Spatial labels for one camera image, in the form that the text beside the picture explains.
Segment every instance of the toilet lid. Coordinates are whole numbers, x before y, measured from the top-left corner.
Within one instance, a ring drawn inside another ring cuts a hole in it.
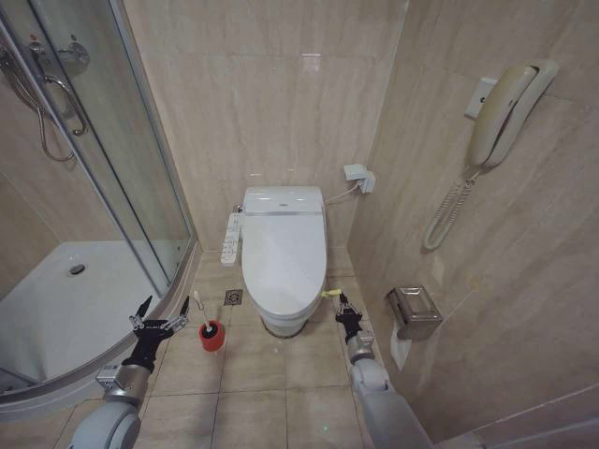
[[[319,295],[327,269],[321,213],[245,215],[243,278],[263,310],[292,318]]]

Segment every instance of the red toilet brush holder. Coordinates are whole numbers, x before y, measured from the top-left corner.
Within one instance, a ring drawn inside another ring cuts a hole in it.
[[[199,340],[202,342],[204,350],[209,353],[218,351],[225,342],[225,327],[218,321],[210,320],[211,330],[208,331],[204,323],[199,327]]]

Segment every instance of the shower door handle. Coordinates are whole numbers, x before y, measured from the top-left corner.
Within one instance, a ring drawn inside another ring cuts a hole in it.
[[[66,84],[63,81],[61,81],[60,79],[56,78],[53,75],[44,75],[44,80],[49,84],[52,84],[52,83],[58,84],[60,86],[60,88],[63,90],[63,92],[65,93],[65,97],[68,99],[68,102],[70,103],[71,107],[77,113],[77,118],[79,119],[79,121],[81,123],[81,127],[73,129],[72,133],[77,137],[83,136],[87,132],[87,121],[85,120],[85,117],[83,116],[83,111],[81,110],[81,107],[79,105],[79,102],[75,98],[75,95],[73,95],[71,90],[66,86]]]

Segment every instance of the wall phone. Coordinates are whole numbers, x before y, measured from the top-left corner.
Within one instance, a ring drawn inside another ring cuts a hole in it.
[[[468,166],[434,213],[423,245],[441,245],[483,171],[498,166],[524,125],[537,100],[555,78],[559,66],[549,60],[530,61],[509,67],[485,100],[468,147]]]

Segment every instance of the shower enclosure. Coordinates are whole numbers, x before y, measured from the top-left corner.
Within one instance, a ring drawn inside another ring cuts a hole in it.
[[[118,358],[197,238],[122,2],[0,0],[0,20],[2,419]]]

